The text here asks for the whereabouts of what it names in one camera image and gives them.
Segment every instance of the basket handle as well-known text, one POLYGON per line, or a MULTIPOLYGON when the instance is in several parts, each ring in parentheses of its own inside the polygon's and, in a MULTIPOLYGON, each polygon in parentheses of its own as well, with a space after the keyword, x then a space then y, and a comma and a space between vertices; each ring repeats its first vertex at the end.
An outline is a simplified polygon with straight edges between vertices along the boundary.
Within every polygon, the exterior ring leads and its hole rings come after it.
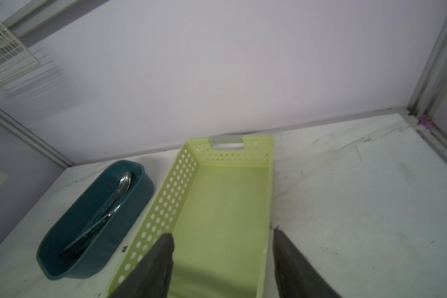
POLYGON ((209 137, 210 146, 214 150, 244 150, 243 134, 224 134, 209 137))

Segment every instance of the perforated basket wall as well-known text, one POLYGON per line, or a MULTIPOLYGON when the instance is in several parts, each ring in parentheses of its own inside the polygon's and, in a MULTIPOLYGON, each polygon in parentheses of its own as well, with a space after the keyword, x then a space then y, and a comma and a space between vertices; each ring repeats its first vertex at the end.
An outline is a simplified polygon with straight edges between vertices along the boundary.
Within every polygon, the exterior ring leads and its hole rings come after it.
POLYGON ((112 293, 142 260, 163 233, 172 233, 199 168, 203 165, 269 167, 268 217, 273 181, 273 139, 268 135, 244 136, 243 150, 214 150, 207 138, 189 139, 152 199, 135 240, 108 285, 112 293))

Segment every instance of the light green plastic basket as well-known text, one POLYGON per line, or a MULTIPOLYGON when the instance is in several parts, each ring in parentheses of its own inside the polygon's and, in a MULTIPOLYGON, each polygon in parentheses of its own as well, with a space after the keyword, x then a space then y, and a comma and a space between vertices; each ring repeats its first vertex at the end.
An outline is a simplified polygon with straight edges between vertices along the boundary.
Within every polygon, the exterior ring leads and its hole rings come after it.
POLYGON ((163 233, 175 241, 168 297, 262 297, 273 137, 187 140, 116 271, 112 293, 163 233), (242 150, 215 150, 243 143, 242 150))

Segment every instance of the white wire rack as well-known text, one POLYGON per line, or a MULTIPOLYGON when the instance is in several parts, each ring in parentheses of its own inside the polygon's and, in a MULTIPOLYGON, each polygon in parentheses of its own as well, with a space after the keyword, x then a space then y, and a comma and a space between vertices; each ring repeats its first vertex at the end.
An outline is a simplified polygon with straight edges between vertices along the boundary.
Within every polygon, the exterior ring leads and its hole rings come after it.
POLYGON ((0 86, 40 66, 40 62, 0 23, 0 86))

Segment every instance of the dark teal plastic tray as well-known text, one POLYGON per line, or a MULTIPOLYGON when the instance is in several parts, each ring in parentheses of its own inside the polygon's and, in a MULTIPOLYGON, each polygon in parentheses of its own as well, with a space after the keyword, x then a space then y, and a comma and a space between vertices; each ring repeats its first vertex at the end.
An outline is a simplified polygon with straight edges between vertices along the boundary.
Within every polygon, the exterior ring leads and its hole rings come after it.
POLYGON ((96 274, 118 247, 144 206, 154 193, 154 184, 141 164, 120 160, 110 165, 65 212, 43 238, 37 252, 38 263, 51 280, 63 277, 88 278, 96 274), (131 171, 128 191, 119 197, 112 208, 121 204, 88 248, 75 257, 59 253, 78 237, 96 218, 106 202, 115 195, 119 179, 131 171))

